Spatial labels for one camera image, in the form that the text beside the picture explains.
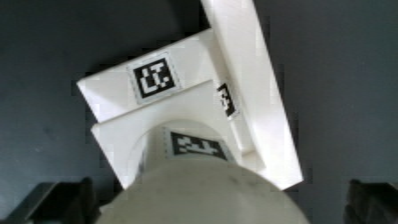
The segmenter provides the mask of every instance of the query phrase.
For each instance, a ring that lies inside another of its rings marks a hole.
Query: qr-like tag
[[[207,155],[222,160],[234,162],[227,147],[220,141],[193,137],[172,131],[165,132],[166,135],[166,154],[168,157],[188,158],[193,155]]]
[[[129,76],[140,104],[168,96],[181,88],[166,53],[129,66]]]
[[[225,83],[216,88],[216,92],[218,92],[218,96],[220,96],[220,103],[222,103],[222,108],[225,111],[227,119],[230,119],[234,114],[237,113],[237,110],[236,110],[236,105],[232,102],[230,92],[229,92]]]

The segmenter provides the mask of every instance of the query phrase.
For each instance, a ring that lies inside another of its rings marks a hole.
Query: white block
[[[145,105],[134,97],[131,69],[161,54],[168,55],[168,66],[175,70],[181,84],[177,91],[211,80],[216,74],[227,73],[213,32],[206,30],[78,81],[97,122],[106,121]]]
[[[287,119],[252,0],[202,0],[236,93],[243,101],[262,177],[284,189],[301,181]]]

